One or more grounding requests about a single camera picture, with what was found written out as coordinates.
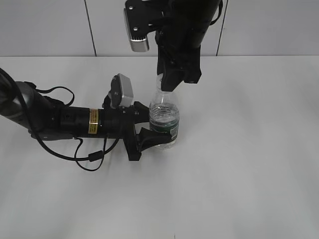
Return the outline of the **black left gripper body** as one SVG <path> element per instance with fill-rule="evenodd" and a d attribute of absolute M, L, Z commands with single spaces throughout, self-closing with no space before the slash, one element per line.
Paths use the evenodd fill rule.
<path fill-rule="evenodd" d="M 122 136 L 129 161 L 139 161 L 142 153 L 139 151 L 135 129 L 135 108 L 123 108 Z"/>

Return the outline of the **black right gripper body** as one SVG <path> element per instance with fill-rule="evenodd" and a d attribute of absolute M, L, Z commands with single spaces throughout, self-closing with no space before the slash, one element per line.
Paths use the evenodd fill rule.
<path fill-rule="evenodd" d="M 201 77 L 201 28 L 161 27 L 156 31 L 155 39 L 158 45 L 157 74 L 163 74 L 164 68 L 175 68 L 184 71 L 183 82 L 198 83 Z"/>

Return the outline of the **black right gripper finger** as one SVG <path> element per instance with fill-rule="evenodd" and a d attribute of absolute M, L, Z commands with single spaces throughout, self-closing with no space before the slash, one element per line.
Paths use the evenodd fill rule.
<path fill-rule="evenodd" d="M 184 71 L 175 68 L 164 68 L 161 79 L 161 90 L 173 92 L 184 79 Z"/>

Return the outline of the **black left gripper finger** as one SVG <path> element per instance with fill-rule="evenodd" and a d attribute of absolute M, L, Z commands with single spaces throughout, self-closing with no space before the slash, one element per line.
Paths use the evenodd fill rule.
<path fill-rule="evenodd" d="M 143 105 L 141 102 L 135 101 L 133 104 L 134 107 L 134 122 L 146 123 L 150 120 L 150 110 L 149 107 Z"/>
<path fill-rule="evenodd" d="M 142 127 L 140 133 L 136 135 L 136 139 L 138 150 L 142 152 L 148 148 L 171 142 L 171 134 L 168 132 L 151 131 Z"/>

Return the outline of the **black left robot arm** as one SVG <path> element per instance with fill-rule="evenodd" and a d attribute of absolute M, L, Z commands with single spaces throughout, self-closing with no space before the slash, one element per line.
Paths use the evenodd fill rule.
<path fill-rule="evenodd" d="M 54 152 L 48 141 L 102 138 L 123 140 L 130 161 L 138 161 L 150 147 L 169 143 L 169 132 L 146 128 L 136 131 L 136 125 L 150 120 L 149 108 L 133 100 L 131 80 L 115 75 L 100 109 L 75 107 L 48 96 L 31 82 L 15 81 L 6 71 L 0 73 L 0 114 L 26 128 L 30 136 L 50 154 L 68 161 L 80 162 Z"/>

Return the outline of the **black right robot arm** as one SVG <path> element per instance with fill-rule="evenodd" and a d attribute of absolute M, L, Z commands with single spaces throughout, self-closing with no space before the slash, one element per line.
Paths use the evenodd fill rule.
<path fill-rule="evenodd" d="M 160 88 L 172 92 L 182 83 L 196 84 L 201 77 L 200 49 L 209 26 L 221 16 L 221 0 L 170 0 L 172 22 L 156 32 L 157 74 Z"/>

